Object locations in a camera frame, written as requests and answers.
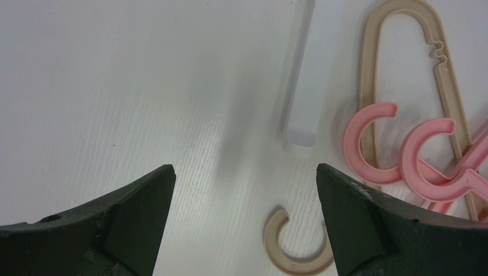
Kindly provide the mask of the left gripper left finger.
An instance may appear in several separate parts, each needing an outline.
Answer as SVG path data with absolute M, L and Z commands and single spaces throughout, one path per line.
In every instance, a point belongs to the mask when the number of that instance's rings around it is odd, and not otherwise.
M 152 275 L 176 174 L 170 164 L 36 223 L 1 227 L 2 275 Z

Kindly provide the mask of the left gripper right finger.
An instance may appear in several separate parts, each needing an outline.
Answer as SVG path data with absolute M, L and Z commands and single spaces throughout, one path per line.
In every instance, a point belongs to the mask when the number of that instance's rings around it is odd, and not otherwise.
M 487 224 L 429 211 L 317 167 L 339 275 L 486 275 Z

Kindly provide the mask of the pink plastic hanger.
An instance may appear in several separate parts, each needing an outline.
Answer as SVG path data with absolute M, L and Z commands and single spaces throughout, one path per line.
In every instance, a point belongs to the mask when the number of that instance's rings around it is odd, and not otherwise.
M 342 138 L 342 153 L 350 169 L 363 180 L 375 185 L 392 185 L 403 180 L 399 166 L 387 169 L 370 165 L 361 151 L 361 138 L 368 126 L 382 118 L 394 118 L 398 104 L 380 102 L 359 110 L 347 124 Z
M 487 179 L 478 169 L 487 159 L 487 131 L 458 161 L 448 175 L 420 158 L 424 144 L 438 135 L 453 136 L 456 122 L 450 118 L 425 121 L 413 128 L 404 139 L 399 153 L 400 174 L 416 195 L 433 202 L 430 210 L 440 210 L 441 203 L 450 203 L 473 192 L 487 201 Z

